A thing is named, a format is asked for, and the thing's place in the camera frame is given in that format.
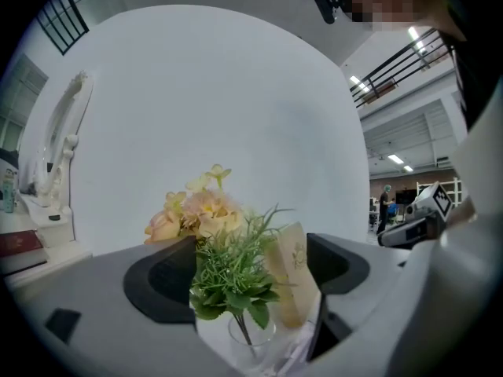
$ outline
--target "green plant sprig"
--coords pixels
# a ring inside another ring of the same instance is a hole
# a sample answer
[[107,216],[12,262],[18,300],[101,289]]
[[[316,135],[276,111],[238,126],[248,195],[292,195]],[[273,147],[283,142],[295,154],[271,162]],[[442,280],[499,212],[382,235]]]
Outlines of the green plant sprig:
[[199,318],[214,320],[229,311],[244,326],[243,312],[247,310],[257,325],[267,326],[266,304],[279,296],[272,290],[276,280],[264,266],[264,250],[281,230],[271,228],[270,223],[282,211],[286,209],[276,205],[264,215],[246,217],[246,231],[240,235],[219,232],[199,243],[190,295]]

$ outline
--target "white table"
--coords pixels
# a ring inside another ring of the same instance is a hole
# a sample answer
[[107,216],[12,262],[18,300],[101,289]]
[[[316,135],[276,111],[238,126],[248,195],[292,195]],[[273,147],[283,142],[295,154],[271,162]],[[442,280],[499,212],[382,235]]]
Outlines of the white table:
[[[8,214],[0,211],[2,233],[32,230],[35,224],[27,213],[16,209]],[[24,301],[39,293],[61,270],[91,257],[91,252],[78,241],[45,248],[47,263],[26,269],[5,278],[5,282],[18,301]]]

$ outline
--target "white backdrop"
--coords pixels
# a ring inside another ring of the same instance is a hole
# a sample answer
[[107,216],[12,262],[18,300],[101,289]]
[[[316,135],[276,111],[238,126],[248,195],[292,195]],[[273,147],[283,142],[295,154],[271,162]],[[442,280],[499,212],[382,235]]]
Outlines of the white backdrop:
[[369,170],[340,69],[287,31],[251,16],[166,5],[94,27],[61,61],[21,145],[22,172],[50,111],[79,71],[94,91],[71,168],[77,240],[95,254],[143,242],[167,191],[231,167],[244,205],[295,208],[278,222],[364,241]]

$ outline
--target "window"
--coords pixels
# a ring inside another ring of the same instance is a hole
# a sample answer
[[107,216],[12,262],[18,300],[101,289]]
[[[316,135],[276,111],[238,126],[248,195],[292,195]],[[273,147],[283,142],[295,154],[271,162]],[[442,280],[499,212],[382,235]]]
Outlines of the window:
[[0,148],[19,150],[28,116],[46,80],[25,55],[6,74],[0,88]]
[[49,0],[36,19],[61,54],[89,31],[74,0]]

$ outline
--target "small bottle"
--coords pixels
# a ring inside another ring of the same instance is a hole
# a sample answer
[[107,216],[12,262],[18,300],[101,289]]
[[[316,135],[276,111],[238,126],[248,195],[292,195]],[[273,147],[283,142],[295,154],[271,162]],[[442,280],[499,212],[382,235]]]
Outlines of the small bottle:
[[3,178],[3,210],[5,212],[14,212],[14,172],[6,170]]

